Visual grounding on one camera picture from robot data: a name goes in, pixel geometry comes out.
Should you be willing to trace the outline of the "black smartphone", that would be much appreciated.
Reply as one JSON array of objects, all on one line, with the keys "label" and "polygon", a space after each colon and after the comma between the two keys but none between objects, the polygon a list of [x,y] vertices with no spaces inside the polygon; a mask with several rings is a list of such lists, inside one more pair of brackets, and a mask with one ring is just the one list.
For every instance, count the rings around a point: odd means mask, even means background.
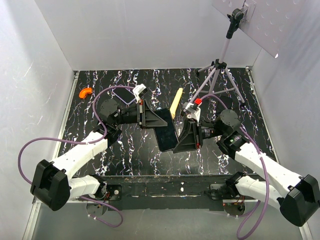
[{"label": "black smartphone", "polygon": [[155,113],[167,123],[167,126],[154,128],[158,148],[161,152],[171,151],[178,144],[178,136],[171,112],[168,108],[163,108],[156,110]]}]

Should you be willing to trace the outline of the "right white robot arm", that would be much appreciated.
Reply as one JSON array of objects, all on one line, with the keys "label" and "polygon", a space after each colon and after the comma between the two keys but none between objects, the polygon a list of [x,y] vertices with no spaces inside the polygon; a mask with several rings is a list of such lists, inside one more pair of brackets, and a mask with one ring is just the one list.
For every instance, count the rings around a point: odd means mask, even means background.
[{"label": "right white robot arm", "polygon": [[183,111],[183,128],[173,152],[197,150],[205,139],[219,137],[216,144],[223,154],[247,166],[264,180],[258,182],[238,172],[226,181],[224,187],[214,190],[216,197],[227,194],[237,199],[243,195],[267,202],[298,227],[303,226],[320,208],[317,179],[310,174],[301,176],[260,152],[245,135],[233,110],[223,110],[213,122],[205,125],[200,122],[200,112],[200,109]]}]

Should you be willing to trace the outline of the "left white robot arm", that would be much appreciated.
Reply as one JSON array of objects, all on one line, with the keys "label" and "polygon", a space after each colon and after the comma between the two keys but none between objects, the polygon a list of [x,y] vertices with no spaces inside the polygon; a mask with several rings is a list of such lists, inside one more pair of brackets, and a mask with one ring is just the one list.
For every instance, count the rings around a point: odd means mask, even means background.
[{"label": "left white robot arm", "polygon": [[102,122],[80,144],[51,161],[44,159],[36,166],[30,192],[53,211],[81,196],[89,195],[95,200],[105,198],[105,180],[96,174],[84,177],[75,177],[75,174],[118,140],[122,133],[119,125],[138,124],[142,129],[168,125],[143,99],[125,109],[120,109],[115,100],[107,99],[100,104],[98,117]]}]

